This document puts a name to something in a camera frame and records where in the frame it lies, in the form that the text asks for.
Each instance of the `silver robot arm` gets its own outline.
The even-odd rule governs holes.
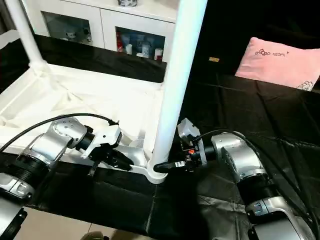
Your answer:
[[[215,155],[218,162],[226,164],[233,175],[247,217],[253,224],[248,231],[251,240],[308,240],[290,206],[269,178],[259,156],[242,138],[225,132],[212,136],[213,147],[204,147],[203,140],[197,139],[200,136],[199,129],[188,119],[182,120],[177,129],[184,141],[181,143],[184,160],[157,164],[154,171],[192,172],[207,163],[207,158],[203,156]]]
[[[286,200],[279,195],[255,152],[232,133],[211,138],[217,160],[228,165],[257,240],[307,240]]]
[[[55,169],[67,149],[82,153],[81,158],[94,161],[93,176],[101,161],[129,171],[133,162],[114,150],[121,140],[118,125],[110,125],[98,133],[68,117],[51,123],[46,133],[37,136],[3,172],[0,172],[0,240],[15,237],[27,213],[24,203],[35,193],[48,173]]]

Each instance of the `black cable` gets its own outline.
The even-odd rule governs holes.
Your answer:
[[[60,116],[56,116],[56,117],[53,117],[53,118],[50,118],[50,119],[47,119],[47,120],[44,120],[42,122],[39,122],[31,127],[28,127],[26,130],[20,132],[18,135],[16,135],[15,137],[13,137],[10,141],[8,141],[5,145],[3,145],[1,148],[0,148],[0,153],[2,153],[7,147],[9,147],[14,141],[16,141],[17,139],[19,139],[20,137],[22,137],[23,135],[25,135],[26,133],[30,132],[31,130],[41,126],[41,125],[44,125],[44,124],[47,124],[47,123],[50,123],[50,122],[53,122],[53,121],[56,121],[56,120],[59,120],[59,119],[65,119],[65,118],[70,118],[70,117],[77,117],[77,116],[88,116],[88,117],[95,117],[95,118],[98,118],[98,119],[103,119],[103,120],[106,120],[109,125],[116,125],[117,123],[112,121],[110,118],[107,118],[105,116],[101,116],[101,115],[98,115],[98,114],[94,114],[94,113],[71,113],[71,114],[64,114],[64,115],[60,115]]]
[[[311,203],[309,201],[309,198],[308,198],[308,195],[307,195],[307,192],[305,191],[305,189],[303,188],[303,185],[302,185],[302,181],[300,180],[300,177],[297,173],[297,169],[295,167],[292,168],[293,170],[293,174],[297,180],[297,183],[298,183],[298,186],[299,189],[295,183],[288,177],[288,175],[282,170],[282,168],[277,164],[277,162],[266,152],[263,150],[262,147],[259,147],[257,144],[253,145],[252,142],[250,142],[248,139],[246,139],[245,136],[243,136],[242,134],[236,132],[236,131],[231,131],[229,129],[217,129],[217,130],[212,130],[212,131],[209,131],[209,132],[206,132],[198,137],[196,137],[196,141],[203,138],[204,136],[207,136],[209,134],[221,134],[221,133],[231,133],[231,134],[234,134],[236,135],[237,137],[241,138],[243,141],[245,141],[245,143],[250,147],[252,148],[252,150],[254,151],[254,153],[258,156],[259,160],[261,161],[261,158],[260,158],[260,154],[258,152],[257,149],[259,149],[259,151],[264,154],[268,159],[269,161],[276,167],[276,169],[280,172],[280,174],[285,178],[285,180],[290,184],[290,186],[293,188],[293,190],[296,192],[296,194],[299,196],[299,198],[301,199],[301,201],[303,202],[304,206],[306,207],[307,211],[308,211],[308,214],[309,216],[311,217],[312,219],[312,222],[309,221],[309,216],[308,214],[305,214],[295,203],[293,203],[293,201],[285,195],[285,193],[283,191],[280,190],[280,193],[287,202],[290,202],[292,205],[292,207],[296,207],[296,210],[298,213],[302,214],[302,218],[306,221],[306,223],[308,224],[308,226],[310,227],[310,229],[313,231],[313,234],[316,238],[316,240],[320,240],[320,226],[319,226],[319,221],[318,221],[318,218],[316,216],[316,214],[314,213],[313,209],[312,209],[312,206],[311,206]]]

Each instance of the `tile floor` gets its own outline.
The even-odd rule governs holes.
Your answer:
[[[80,240],[86,233],[100,231],[111,240],[152,240],[117,230],[25,207],[28,216],[14,240]]]

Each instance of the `shelf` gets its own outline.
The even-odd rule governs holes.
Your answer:
[[[101,9],[175,23],[179,0],[138,0],[138,6],[123,7],[118,0],[61,0]]]

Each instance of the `black tablecloth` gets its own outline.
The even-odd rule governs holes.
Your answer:
[[[39,39],[44,58],[52,64],[146,81],[161,82],[164,76],[164,63]],[[19,40],[0,54],[0,82],[5,89],[27,69],[28,60]],[[234,76],[199,76],[188,84],[180,119],[189,118],[202,133],[219,128],[243,133],[268,151],[293,181],[295,165],[320,216],[319,109],[317,93]],[[179,158],[178,143],[176,137],[170,160]],[[0,166],[14,158],[0,154]],[[281,189],[302,206],[275,167],[263,156],[262,161]],[[98,169],[88,179],[88,171],[88,166],[60,162],[29,206],[156,239],[248,239],[250,225],[239,192],[227,167],[215,161],[194,173],[170,174],[159,185],[139,174],[108,169]]]

